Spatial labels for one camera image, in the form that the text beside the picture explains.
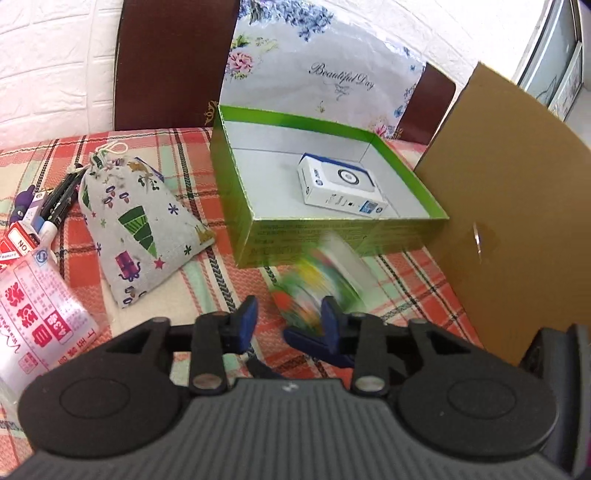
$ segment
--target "drawstring bag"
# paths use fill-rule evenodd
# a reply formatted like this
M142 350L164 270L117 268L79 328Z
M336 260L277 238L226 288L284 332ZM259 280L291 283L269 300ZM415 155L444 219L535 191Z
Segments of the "drawstring bag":
M215 241L140 158L99 147L80 184L80 209L115 301L131 305ZM110 154L117 156L110 160Z

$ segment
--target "gray gripper base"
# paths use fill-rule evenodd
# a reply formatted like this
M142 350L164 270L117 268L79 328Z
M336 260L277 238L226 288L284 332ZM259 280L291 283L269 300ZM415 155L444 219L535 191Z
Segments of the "gray gripper base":
M422 445L379 400L339 380L240 380L193 400L151 445L117 458L39 452L11 480L565 480L535 454L506 463L448 458Z

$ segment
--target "blurred green package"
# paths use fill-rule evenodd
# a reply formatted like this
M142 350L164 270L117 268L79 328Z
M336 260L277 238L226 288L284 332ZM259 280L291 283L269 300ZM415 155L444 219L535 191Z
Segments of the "blurred green package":
M300 258L271 292L291 326L322 335L320 306L333 296L343 311L356 304L376 280L367 265L335 233Z

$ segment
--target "pink flower print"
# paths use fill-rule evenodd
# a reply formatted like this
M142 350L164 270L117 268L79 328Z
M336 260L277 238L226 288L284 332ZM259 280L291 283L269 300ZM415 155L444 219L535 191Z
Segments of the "pink flower print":
M386 125L378 125L374 128L374 133L379 137L383 137L386 134L386 131Z
M248 74L253 67L252 57L241 51L233 51L228 56L228 67L232 72Z

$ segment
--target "blue circular logo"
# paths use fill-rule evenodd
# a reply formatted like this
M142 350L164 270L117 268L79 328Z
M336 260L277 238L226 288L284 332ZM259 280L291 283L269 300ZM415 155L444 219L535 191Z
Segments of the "blue circular logo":
M47 250L39 250L35 254L35 260L39 265L43 265L47 261Z

